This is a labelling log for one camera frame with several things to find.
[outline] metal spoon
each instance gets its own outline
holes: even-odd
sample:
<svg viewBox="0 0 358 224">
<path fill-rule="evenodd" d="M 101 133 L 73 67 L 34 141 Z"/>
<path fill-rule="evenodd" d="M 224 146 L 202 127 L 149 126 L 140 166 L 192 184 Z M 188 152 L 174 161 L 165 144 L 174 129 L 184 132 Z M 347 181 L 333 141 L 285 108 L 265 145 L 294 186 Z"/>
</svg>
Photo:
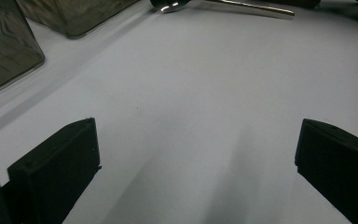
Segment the metal spoon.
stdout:
<svg viewBox="0 0 358 224">
<path fill-rule="evenodd" d="M 190 0 L 150 0 L 153 7 L 162 13 L 179 10 L 183 8 L 189 1 Z M 295 16 L 295 13 L 292 11 L 279 9 L 275 7 L 261 7 L 261 6 L 246 4 L 246 3 L 233 2 L 229 0 L 205 0 L 205 1 L 237 6 L 237 7 L 247 7 L 251 9 L 251 11 L 253 11 L 254 13 L 262 13 L 263 15 L 269 17 L 274 17 L 284 20 L 291 20 Z"/>
</svg>

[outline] white table surface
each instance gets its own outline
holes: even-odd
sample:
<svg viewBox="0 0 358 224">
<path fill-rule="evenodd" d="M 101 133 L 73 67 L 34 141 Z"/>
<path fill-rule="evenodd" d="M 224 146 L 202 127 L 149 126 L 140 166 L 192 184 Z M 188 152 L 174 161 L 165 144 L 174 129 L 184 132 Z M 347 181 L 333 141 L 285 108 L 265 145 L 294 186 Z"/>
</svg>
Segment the white table surface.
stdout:
<svg viewBox="0 0 358 224">
<path fill-rule="evenodd" d="M 47 60 L 0 91 L 1 185 L 94 117 L 103 169 L 66 224 L 349 223 L 294 164 L 302 119 L 358 136 L 358 7 L 323 2 L 284 21 L 144 1 L 78 40 L 30 21 Z"/>
</svg>

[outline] spoon bowl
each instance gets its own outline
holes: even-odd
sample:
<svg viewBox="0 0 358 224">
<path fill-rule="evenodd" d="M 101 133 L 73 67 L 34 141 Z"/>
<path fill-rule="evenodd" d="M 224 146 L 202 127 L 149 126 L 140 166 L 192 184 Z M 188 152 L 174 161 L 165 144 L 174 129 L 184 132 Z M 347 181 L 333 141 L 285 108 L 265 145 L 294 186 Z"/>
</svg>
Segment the spoon bowl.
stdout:
<svg viewBox="0 0 358 224">
<path fill-rule="evenodd" d="M 150 0 L 153 7 L 162 13 L 177 11 L 189 2 L 190 0 Z"/>
</svg>

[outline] spoon handle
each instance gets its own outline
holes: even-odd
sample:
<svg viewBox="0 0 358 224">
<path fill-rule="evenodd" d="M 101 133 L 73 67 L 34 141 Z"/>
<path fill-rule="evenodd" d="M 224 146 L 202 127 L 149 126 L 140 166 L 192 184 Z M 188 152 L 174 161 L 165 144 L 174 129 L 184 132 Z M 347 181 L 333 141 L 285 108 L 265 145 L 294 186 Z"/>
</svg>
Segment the spoon handle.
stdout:
<svg viewBox="0 0 358 224">
<path fill-rule="evenodd" d="M 264 15 L 266 16 L 279 18 L 283 20 L 291 20 L 295 16 L 295 13 L 292 11 L 279 9 L 276 7 L 261 7 L 261 6 L 250 5 L 241 2 L 233 2 L 229 0 L 205 0 L 205 1 L 225 4 L 225 5 L 232 5 L 237 7 L 247 7 L 250 8 L 254 13 L 264 12 Z"/>
</svg>

